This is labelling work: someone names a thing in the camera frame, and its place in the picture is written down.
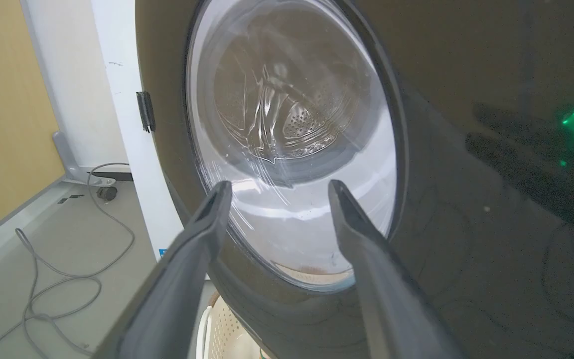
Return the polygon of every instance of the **wooden panel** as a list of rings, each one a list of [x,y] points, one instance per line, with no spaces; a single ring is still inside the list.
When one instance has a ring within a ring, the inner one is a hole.
[[[19,0],[0,0],[0,220],[64,174]]]

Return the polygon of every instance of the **black wheel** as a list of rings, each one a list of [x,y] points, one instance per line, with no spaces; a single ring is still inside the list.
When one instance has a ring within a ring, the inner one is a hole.
[[[117,191],[118,191],[117,188],[114,186],[112,186],[112,187],[101,187],[96,191],[96,196],[98,198],[101,198],[105,202],[110,202],[115,197],[117,197]]]

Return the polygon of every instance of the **power cord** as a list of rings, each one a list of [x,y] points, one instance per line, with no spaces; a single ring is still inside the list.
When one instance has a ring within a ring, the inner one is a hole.
[[[16,234],[16,236],[19,238],[19,240],[21,241],[21,243],[23,244],[23,246],[28,250],[28,252],[30,252],[30,254],[32,255],[32,259],[33,259],[33,264],[34,264],[34,279],[32,280],[32,287],[30,289],[30,295],[28,296],[28,302],[25,305],[25,308],[23,309],[23,313],[22,313],[22,319],[16,323],[16,325],[14,325],[13,327],[11,327],[10,329],[8,329],[4,334],[2,334],[0,336],[0,341],[2,341],[8,334],[10,334],[11,332],[13,332],[13,330],[17,329],[18,327],[23,327],[23,334],[25,335],[25,340],[28,341],[28,344],[30,344],[30,346],[32,346],[32,349],[34,349],[35,352],[37,352],[37,354],[39,354],[39,356],[42,359],[49,359],[49,357],[42,352],[41,349],[39,349],[39,347],[37,346],[37,344],[32,340],[32,338],[30,338],[30,334],[28,333],[28,328],[26,327],[26,322],[29,320],[42,320],[42,321],[46,321],[48,323],[50,323],[50,325],[52,325],[52,327],[55,329],[55,331],[57,332],[57,334],[76,352],[80,352],[82,354],[85,355],[92,355],[94,354],[93,352],[90,352],[89,350],[86,350],[85,348],[82,348],[78,345],[76,345],[75,343],[73,343],[70,339],[68,339],[68,337],[65,336],[65,334],[63,334],[63,332],[61,331],[61,329],[59,329],[59,327],[57,326],[57,324],[55,323],[55,320],[59,319],[59,318],[64,318],[67,316],[70,316],[71,314],[77,313],[79,311],[82,311],[83,309],[89,307],[90,304],[92,304],[94,302],[94,300],[96,300],[96,298],[99,296],[99,294],[101,293],[101,288],[102,288],[102,283],[101,280],[99,280],[98,278],[96,278],[96,275],[99,275],[101,273],[103,273],[103,271],[106,271],[108,268],[110,268],[114,263],[118,262],[119,259],[121,259],[125,253],[128,252],[128,250],[130,250],[130,248],[132,248],[132,246],[134,245],[136,236],[134,234],[134,232],[127,226],[125,225],[125,223],[121,222],[120,220],[114,218],[111,214],[105,212],[104,209],[102,209],[99,204],[96,202],[96,200],[94,200],[94,196],[92,193],[92,186],[90,186],[90,177],[92,176],[92,173],[96,170],[98,170],[99,168],[104,168],[105,166],[111,166],[111,165],[125,165],[125,166],[129,166],[129,164],[126,164],[124,162],[110,162],[107,164],[103,164],[100,166],[97,166],[93,169],[90,170],[90,173],[88,174],[87,177],[87,181],[86,181],[86,186],[87,186],[87,190],[88,193],[90,194],[90,198],[92,200],[92,202],[94,203],[94,206],[97,207],[98,210],[100,210],[103,214],[105,214],[105,216],[107,216],[108,218],[112,219],[114,222],[118,223],[121,227],[125,228],[125,230],[127,230],[127,232],[130,234],[130,236],[132,237],[130,239],[130,243],[127,245],[127,247],[121,252],[121,254],[119,254],[118,257],[116,257],[116,259],[114,259],[113,261],[111,261],[109,264],[107,264],[106,266],[104,266],[102,269],[95,271],[94,273],[90,273],[90,274],[84,274],[84,275],[79,275],[79,274],[71,274],[71,273],[66,273],[65,271],[61,271],[58,270],[57,268],[55,268],[54,266],[52,266],[52,264],[48,263],[47,261],[45,261],[43,258],[41,258],[41,256],[39,254],[37,254],[37,252],[34,250],[34,247],[32,246],[32,244],[30,244],[30,241],[28,240],[28,238],[25,236],[25,233],[23,233],[23,230],[16,228],[14,230],[14,233]],[[54,284],[51,284],[50,286],[41,289],[41,291],[39,291],[38,293],[35,293],[35,289],[37,286],[37,280],[39,279],[39,268],[38,268],[38,261],[40,261],[41,263],[45,264],[48,268],[50,268],[50,270],[55,271],[56,273],[59,273],[61,275],[63,275],[64,279],[59,280],[59,282],[56,282]],[[46,293],[47,291],[49,291],[52,288],[56,288],[58,286],[61,286],[61,284],[64,284],[66,282],[70,282],[71,280],[92,280],[93,282],[95,282],[98,286],[96,293],[94,294],[94,296],[87,301],[84,305],[81,305],[80,307],[73,309],[69,312],[65,312],[63,314],[59,314],[56,316],[50,316],[48,314],[44,314],[44,313],[36,313],[34,311],[34,309],[32,308],[32,303],[37,300],[37,298],[39,298],[39,296],[43,295],[44,293]]]

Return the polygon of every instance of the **laundry basket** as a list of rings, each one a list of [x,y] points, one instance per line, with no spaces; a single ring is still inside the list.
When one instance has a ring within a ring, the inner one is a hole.
[[[196,359],[259,359],[260,348],[219,296],[203,312],[196,338]]]

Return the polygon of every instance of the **round glass door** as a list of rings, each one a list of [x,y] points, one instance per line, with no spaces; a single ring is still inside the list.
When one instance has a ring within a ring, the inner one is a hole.
[[[385,94],[351,24],[325,0],[211,0],[188,56],[199,170],[205,188],[232,182],[233,238],[296,286],[351,286],[328,182],[387,235],[397,173]]]

